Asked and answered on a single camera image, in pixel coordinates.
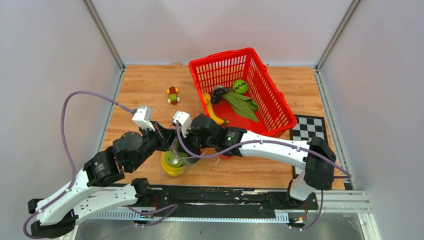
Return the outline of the clear zip top bag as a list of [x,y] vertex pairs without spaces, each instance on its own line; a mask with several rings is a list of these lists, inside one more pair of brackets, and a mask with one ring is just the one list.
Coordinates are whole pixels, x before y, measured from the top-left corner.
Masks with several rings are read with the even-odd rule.
[[194,157],[194,156],[191,156],[191,155],[189,155],[189,154],[187,154],[187,153],[185,153],[185,152],[183,152],[182,150],[181,151],[179,151],[179,147],[180,147],[181,145],[180,145],[180,142],[179,142],[179,140],[178,140],[178,138],[177,137],[175,137],[175,139],[174,139],[174,141],[173,141],[173,143],[172,143],[172,146],[171,146],[171,148],[168,150],[168,151],[173,151],[174,153],[176,153],[176,154],[179,154],[179,157],[180,157],[180,159],[186,159],[186,164],[184,164],[182,167],[184,168],[184,172],[186,172],[187,170],[189,170],[194,164],[196,164],[199,160],[200,160],[200,158],[197,158],[197,157]]

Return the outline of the yellow toy banana bunch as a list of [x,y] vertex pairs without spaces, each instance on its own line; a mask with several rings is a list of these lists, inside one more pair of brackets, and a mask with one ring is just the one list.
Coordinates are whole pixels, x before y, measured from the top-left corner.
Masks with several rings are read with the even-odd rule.
[[177,177],[178,175],[182,174],[184,172],[184,168],[182,166],[171,167],[165,163],[165,153],[166,152],[162,152],[160,157],[160,164],[163,172],[171,177]]

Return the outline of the red plastic shopping basket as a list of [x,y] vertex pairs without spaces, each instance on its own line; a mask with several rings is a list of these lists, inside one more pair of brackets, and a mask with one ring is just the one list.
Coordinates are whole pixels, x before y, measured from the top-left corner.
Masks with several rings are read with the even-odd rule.
[[253,48],[215,53],[190,61],[188,67],[205,115],[217,123],[270,137],[297,124]]

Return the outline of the green toy apple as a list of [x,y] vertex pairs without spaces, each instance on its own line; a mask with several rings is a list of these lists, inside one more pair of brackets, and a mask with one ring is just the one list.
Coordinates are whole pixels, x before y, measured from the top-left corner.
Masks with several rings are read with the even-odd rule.
[[174,153],[172,150],[164,153],[165,163],[173,168],[179,168],[186,164],[186,159],[180,158],[178,153]]

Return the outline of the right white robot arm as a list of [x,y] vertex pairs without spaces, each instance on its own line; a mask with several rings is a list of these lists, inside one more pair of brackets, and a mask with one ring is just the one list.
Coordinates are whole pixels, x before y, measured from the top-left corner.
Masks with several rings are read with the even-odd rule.
[[259,157],[289,164],[301,173],[289,183],[286,204],[292,209],[303,205],[315,190],[333,187],[336,155],[318,136],[311,140],[284,140],[239,127],[223,127],[199,114],[194,119],[182,111],[172,118],[180,146],[188,155],[205,159],[202,149],[215,149],[216,156]]

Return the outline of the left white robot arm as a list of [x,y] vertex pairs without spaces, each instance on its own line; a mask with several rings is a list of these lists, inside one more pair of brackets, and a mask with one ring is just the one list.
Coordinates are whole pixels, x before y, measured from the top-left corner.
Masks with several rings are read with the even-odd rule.
[[28,212],[35,221],[24,222],[24,234],[31,239],[55,239],[99,213],[124,206],[149,206],[153,191],[146,178],[136,178],[111,193],[94,198],[91,195],[124,179],[126,173],[133,173],[154,152],[169,150],[176,136],[175,129],[154,121],[152,127],[124,133],[106,150],[96,153],[80,171],[72,164],[67,185],[45,199],[28,202]]

